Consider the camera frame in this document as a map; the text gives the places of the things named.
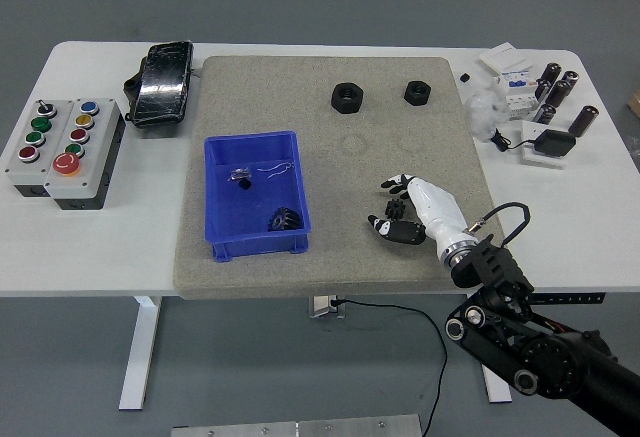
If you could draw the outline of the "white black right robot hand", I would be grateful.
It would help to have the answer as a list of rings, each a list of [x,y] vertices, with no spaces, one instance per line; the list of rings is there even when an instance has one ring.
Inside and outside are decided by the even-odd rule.
[[[385,240],[420,245],[427,237],[436,242],[439,260],[445,264],[455,254],[467,251],[477,239],[465,232],[466,220],[455,198],[444,189],[413,175],[399,174],[381,184],[391,194],[402,193],[413,204],[419,223],[368,217]]]

